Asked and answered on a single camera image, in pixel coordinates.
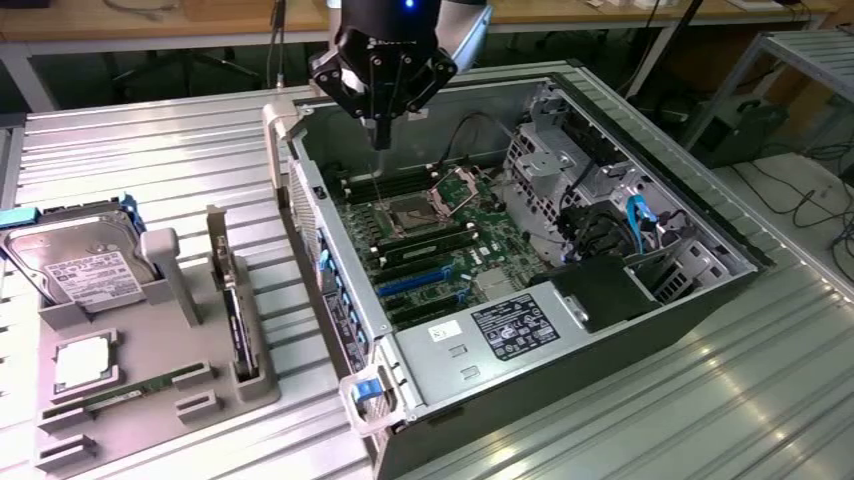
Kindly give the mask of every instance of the robotic end effector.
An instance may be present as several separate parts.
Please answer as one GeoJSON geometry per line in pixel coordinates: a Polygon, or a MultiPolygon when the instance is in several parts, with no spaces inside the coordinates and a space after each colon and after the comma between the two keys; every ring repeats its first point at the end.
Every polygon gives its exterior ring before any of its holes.
{"type": "Polygon", "coordinates": [[[343,0],[329,12],[333,41],[311,60],[311,76],[385,150],[392,120],[471,67],[491,7],[486,0],[343,0]]]}

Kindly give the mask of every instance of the ram slot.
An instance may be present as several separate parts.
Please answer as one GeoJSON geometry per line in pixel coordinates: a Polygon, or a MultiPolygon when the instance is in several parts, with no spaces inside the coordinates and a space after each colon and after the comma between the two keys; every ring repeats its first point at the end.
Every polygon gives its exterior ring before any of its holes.
{"type": "Polygon", "coordinates": [[[391,178],[377,178],[376,184],[373,183],[373,180],[361,180],[344,186],[348,190],[347,202],[349,204],[359,204],[376,201],[377,190],[383,198],[429,190],[433,183],[435,179],[431,177],[431,172],[427,170],[397,175],[391,178]]]}
{"type": "Polygon", "coordinates": [[[436,255],[470,247],[475,244],[476,240],[478,232],[466,230],[464,232],[444,235],[443,237],[429,239],[407,247],[388,250],[383,256],[379,257],[380,267],[392,268],[435,257],[436,255]]]}
{"type": "Polygon", "coordinates": [[[388,243],[380,243],[377,245],[375,245],[375,249],[376,249],[376,253],[377,254],[384,254],[387,251],[389,250],[396,250],[399,248],[403,247],[408,247],[409,245],[415,245],[416,243],[421,243],[427,240],[431,240],[433,238],[439,238],[444,235],[449,235],[452,233],[458,233],[458,232],[463,232],[466,231],[467,227],[464,223],[460,223],[458,225],[451,225],[445,228],[441,228],[439,230],[432,230],[429,232],[421,233],[420,235],[415,235],[415,236],[409,236],[405,237],[400,240],[395,240],[392,242],[388,243]]]}

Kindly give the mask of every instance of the hard drive label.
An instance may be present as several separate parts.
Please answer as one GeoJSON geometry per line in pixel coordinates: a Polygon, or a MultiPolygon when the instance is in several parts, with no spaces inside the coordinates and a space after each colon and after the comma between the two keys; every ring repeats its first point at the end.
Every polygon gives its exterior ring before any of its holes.
{"type": "Polygon", "coordinates": [[[560,338],[530,294],[498,303],[471,316],[492,353],[503,361],[560,338]]]}
{"type": "Polygon", "coordinates": [[[45,265],[45,269],[68,298],[80,305],[100,303],[141,292],[120,252],[45,265]]]}

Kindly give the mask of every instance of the blue pcie slot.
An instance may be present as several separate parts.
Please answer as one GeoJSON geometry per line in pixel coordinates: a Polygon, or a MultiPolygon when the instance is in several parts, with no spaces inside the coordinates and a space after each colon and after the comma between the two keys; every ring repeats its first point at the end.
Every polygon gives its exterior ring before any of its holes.
{"type": "Polygon", "coordinates": [[[451,278],[452,270],[454,267],[448,265],[441,267],[439,270],[433,270],[432,272],[419,275],[417,277],[407,278],[405,280],[400,280],[384,287],[379,287],[376,289],[376,295],[380,297],[388,297],[397,293],[408,292],[409,290],[431,283],[441,282],[451,278]]]}

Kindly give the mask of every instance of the white label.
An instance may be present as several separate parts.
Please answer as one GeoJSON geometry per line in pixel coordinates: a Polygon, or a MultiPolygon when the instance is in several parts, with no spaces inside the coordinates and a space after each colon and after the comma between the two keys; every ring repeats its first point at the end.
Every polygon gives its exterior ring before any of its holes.
{"type": "Polygon", "coordinates": [[[141,397],[141,396],[143,396],[143,391],[141,390],[132,390],[128,393],[123,393],[117,397],[112,397],[112,398],[108,398],[107,400],[104,400],[101,402],[93,403],[92,405],[85,407],[85,410],[88,412],[92,412],[95,410],[100,410],[104,407],[115,405],[116,403],[121,403],[121,402],[127,402],[128,400],[133,400],[135,398],[141,397]]]}
{"type": "Polygon", "coordinates": [[[109,368],[109,345],[104,337],[92,337],[60,348],[53,380],[73,388],[97,380],[109,368]]]}
{"type": "Polygon", "coordinates": [[[408,112],[407,120],[408,121],[423,120],[424,118],[427,118],[428,114],[429,114],[429,109],[428,108],[421,108],[417,112],[408,112]]]}
{"type": "Polygon", "coordinates": [[[143,291],[120,252],[55,263],[44,268],[68,298],[80,305],[100,303],[143,291]]]}
{"type": "Polygon", "coordinates": [[[432,338],[433,342],[440,342],[445,338],[451,338],[463,333],[456,320],[440,323],[439,325],[429,327],[427,331],[429,332],[429,338],[432,338]]]}

